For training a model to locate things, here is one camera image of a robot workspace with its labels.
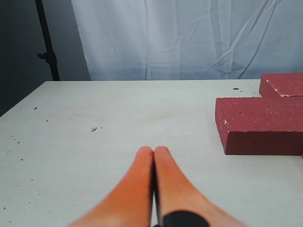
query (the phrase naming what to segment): black stand pole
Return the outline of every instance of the black stand pole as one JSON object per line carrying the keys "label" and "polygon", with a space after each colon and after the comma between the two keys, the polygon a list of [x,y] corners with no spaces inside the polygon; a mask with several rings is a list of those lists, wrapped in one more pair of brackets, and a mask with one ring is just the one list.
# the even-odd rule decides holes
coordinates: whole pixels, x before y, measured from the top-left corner
{"label": "black stand pole", "polygon": [[49,64],[52,72],[53,81],[60,81],[58,67],[57,67],[57,59],[53,51],[53,46],[51,42],[51,37],[49,35],[49,30],[46,22],[42,0],[35,0],[35,2],[36,2],[37,12],[38,12],[40,25],[46,46],[46,51],[47,51],[45,53],[39,53],[37,55],[40,59],[45,59],[46,62]]}

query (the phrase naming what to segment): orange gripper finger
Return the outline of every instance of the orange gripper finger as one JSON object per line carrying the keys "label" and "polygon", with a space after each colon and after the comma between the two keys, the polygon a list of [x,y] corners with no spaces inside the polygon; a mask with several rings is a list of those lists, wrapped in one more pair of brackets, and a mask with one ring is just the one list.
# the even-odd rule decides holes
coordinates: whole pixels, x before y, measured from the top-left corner
{"label": "orange gripper finger", "polygon": [[111,193],[68,227],[149,227],[152,214],[153,151],[142,147]]}
{"label": "orange gripper finger", "polygon": [[166,147],[154,151],[156,202],[162,227],[246,227],[211,203],[181,172]]}

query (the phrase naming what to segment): white backdrop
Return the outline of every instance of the white backdrop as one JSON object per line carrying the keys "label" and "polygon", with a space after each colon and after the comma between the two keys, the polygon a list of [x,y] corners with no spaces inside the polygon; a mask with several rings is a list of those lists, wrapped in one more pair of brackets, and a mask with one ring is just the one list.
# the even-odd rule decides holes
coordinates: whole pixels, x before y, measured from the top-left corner
{"label": "white backdrop", "polygon": [[72,0],[92,80],[303,71],[303,0]]}

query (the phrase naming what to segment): red brick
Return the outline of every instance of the red brick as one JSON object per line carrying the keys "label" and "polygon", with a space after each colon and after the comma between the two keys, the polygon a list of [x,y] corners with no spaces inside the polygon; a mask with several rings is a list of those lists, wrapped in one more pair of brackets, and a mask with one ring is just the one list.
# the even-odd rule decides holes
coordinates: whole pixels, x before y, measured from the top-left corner
{"label": "red brick", "polygon": [[218,98],[215,120],[226,155],[303,153],[303,97]]}
{"label": "red brick", "polygon": [[303,73],[264,74],[259,93],[262,97],[303,96]]}

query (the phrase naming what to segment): debris speck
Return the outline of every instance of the debris speck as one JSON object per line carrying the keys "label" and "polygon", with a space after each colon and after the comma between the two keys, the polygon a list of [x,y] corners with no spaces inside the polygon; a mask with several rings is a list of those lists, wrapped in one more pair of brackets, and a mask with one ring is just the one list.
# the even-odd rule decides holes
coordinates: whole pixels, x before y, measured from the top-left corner
{"label": "debris speck", "polygon": [[91,128],[91,131],[93,132],[93,131],[95,131],[95,130],[97,130],[98,129],[98,127],[92,127]]}

